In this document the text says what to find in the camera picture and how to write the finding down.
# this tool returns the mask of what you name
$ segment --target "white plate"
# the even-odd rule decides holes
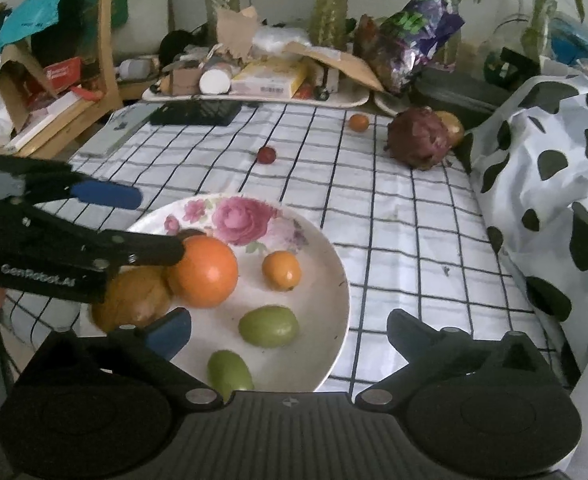
[[[407,97],[400,98],[386,92],[374,92],[374,102],[391,117],[396,117],[410,107],[410,101]]]
[[[227,228],[224,219],[240,222]],[[223,349],[237,352],[250,369],[257,390],[309,392],[320,386],[338,358],[349,324],[349,283],[341,259],[327,238],[295,211],[241,195],[198,195],[151,212],[129,230],[175,234],[200,228],[230,244],[238,259],[235,291],[220,306],[190,308],[189,343],[171,362],[207,382],[207,361]],[[268,290],[261,272],[263,256],[276,250],[296,252],[303,275],[291,292]],[[265,304],[288,306],[300,324],[288,346],[263,349],[246,343],[238,321]],[[81,335],[103,335],[82,310]]]
[[[330,94],[327,101],[316,101],[314,99],[283,99],[278,97],[256,97],[247,95],[179,95],[167,96],[162,94],[155,94],[149,88],[145,90],[141,97],[143,101],[150,103],[167,103],[171,101],[253,101],[261,103],[285,103],[296,105],[309,105],[321,108],[353,108],[361,106],[369,101],[369,88],[352,81],[351,79],[343,78],[339,82],[338,92]]]

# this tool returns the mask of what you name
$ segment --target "yellow box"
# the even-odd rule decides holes
[[[256,97],[291,99],[307,78],[307,66],[301,60],[270,57],[254,61],[232,79],[230,93]]]

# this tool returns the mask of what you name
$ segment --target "snack bag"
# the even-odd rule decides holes
[[[376,73],[385,89],[402,94],[424,65],[463,25],[445,0],[411,0],[380,27],[367,15],[356,31],[355,54]]]

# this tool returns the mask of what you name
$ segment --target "green fruit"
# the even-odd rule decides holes
[[[227,402],[234,390],[253,390],[250,370],[240,355],[229,350],[214,352],[207,362],[209,385]]]
[[[238,332],[248,343],[276,348],[291,343],[298,335],[298,320],[286,306],[265,305],[245,314]]]

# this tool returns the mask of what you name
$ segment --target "white tablecloth with black grid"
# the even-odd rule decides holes
[[[148,123],[109,158],[71,159],[78,171],[137,186],[138,210],[76,200],[44,208],[96,229],[126,229],[198,193],[242,191],[296,209],[333,242],[351,284],[346,344],[322,390],[355,394],[406,364],[385,335],[394,308],[478,339],[526,332],[561,375],[536,315],[491,249],[458,161],[449,155],[430,171],[410,170],[385,152],[390,118],[371,115],[358,134],[346,126],[351,113],[264,104],[244,107],[228,127]],[[265,144],[278,153],[269,166],[255,161]],[[4,323],[37,348],[51,330],[77,326],[79,309],[10,291]]]

